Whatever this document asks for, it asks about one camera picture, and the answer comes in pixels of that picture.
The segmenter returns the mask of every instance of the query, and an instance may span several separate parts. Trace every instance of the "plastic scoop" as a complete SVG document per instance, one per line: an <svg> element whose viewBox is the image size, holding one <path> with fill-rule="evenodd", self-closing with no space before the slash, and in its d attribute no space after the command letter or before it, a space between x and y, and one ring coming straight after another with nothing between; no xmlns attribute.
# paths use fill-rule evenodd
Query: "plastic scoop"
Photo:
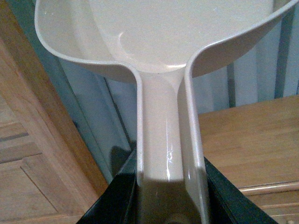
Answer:
<svg viewBox="0 0 299 224"><path fill-rule="evenodd" d="M37 0L52 54L137 83L140 223L209 223L192 76L245 54L297 2Z"/></svg>

